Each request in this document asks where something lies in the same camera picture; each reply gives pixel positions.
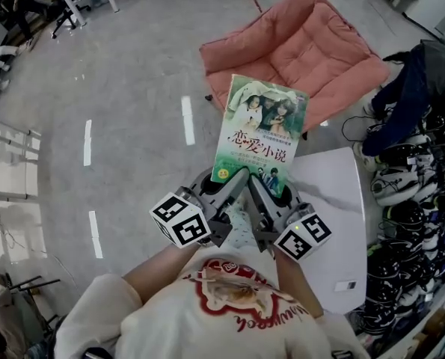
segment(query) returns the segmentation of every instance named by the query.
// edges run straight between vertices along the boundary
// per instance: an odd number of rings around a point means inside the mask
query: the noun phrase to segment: pink chair
[[[222,111],[233,73],[308,93],[304,132],[357,102],[389,75],[327,0],[283,0],[245,28],[203,44],[200,54]]]

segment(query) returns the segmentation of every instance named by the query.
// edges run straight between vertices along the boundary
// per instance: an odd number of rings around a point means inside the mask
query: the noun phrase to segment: cable
[[[10,245],[8,244],[9,249],[14,249],[15,246],[18,245],[18,246],[20,246],[21,248],[31,250],[31,251],[33,251],[33,252],[35,252],[35,253],[42,253],[42,254],[46,254],[47,256],[52,257],[52,258],[59,264],[59,266],[66,272],[66,274],[71,278],[71,281],[73,282],[73,285],[74,285],[74,287],[76,288],[76,290],[77,290],[77,292],[79,293],[79,295],[82,294],[82,292],[81,292],[81,290],[79,289],[78,284],[76,283],[76,280],[74,279],[73,275],[72,275],[72,274],[70,273],[70,271],[66,268],[66,266],[63,265],[63,263],[61,262],[61,260],[60,260],[57,256],[55,256],[54,254],[48,253],[47,251],[43,251],[43,250],[34,250],[33,248],[27,248],[26,246],[20,244],[20,243],[14,238],[13,234],[11,234],[9,230],[6,230],[6,229],[4,228],[4,225],[3,225],[2,221],[1,221],[1,213],[0,213],[0,234],[1,234],[1,237],[2,237],[3,239],[5,239],[6,241],[7,241],[6,236],[9,236],[9,237],[13,240],[13,245],[12,245],[12,246],[10,246]]]
[[[375,120],[374,117],[369,117],[369,116],[353,116],[353,117],[349,117],[347,118],[345,121],[343,121],[342,124],[342,136],[349,142],[363,142],[363,140],[351,140],[350,138],[348,138],[345,133],[343,132],[343,129],[345,128],[345,124],[349,121],[349,120],[353,120],[354,118],[369,118],[370,120]]]

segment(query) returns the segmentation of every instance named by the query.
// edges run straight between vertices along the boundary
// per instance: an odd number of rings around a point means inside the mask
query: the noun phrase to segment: book cover
[[[233,75],[211,180],[223,183],[247,166],[280,197],[308,100],[298,90]]]

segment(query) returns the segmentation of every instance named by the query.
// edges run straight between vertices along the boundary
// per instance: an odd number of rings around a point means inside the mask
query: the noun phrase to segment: gray floor
[[[212,164],[221,126],[221,113],[203,98],[208,87],[198,47],[259,13],[252,0],[116,1],[119,13],[108,5],[86,13],[84,28],[62,31],[57,40],[45,31],[32,52],[15,60],[10,87],[0,97],[2,117],[43,134],[40,209],[15,206],[4,211],[15,219],[14,229],[21,211],[40,213],[40,219],[28,216],[18,234],[20,244],[32,250],[3,240],[0,269],[15,281],[33,274],[62,279],[45,290],[60,314],[94,276],[122,274],[165,246],[147,210]],[[258,1],[266,9],[279,0]],[[329,1],[382,57],[426,38],[385,0]],[[182,96],[190,96],[194,115],[196,142],[191,146],[184,138]],[[341,125],[360,114],[370,97],[312,131],[308,141],[301,141],[298,155],[350,145]],[[92,163],[83,167],[89,119]],[[361,137],[365,126],[363,121],[351,123],[350,135]],[[361,182],[367,235],[373,239],[380,208],[368,192],[369,175],[363,174]],[[91,210],[104,259],[94,255]]]

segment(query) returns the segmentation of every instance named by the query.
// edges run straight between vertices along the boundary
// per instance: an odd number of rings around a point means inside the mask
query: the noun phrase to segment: pink cushion
[[[233,73],[307,92],[304,131],[357,102],[389,75],[326,0],[283,0],[242,30],[203,44],[200,53],[221,109]]]

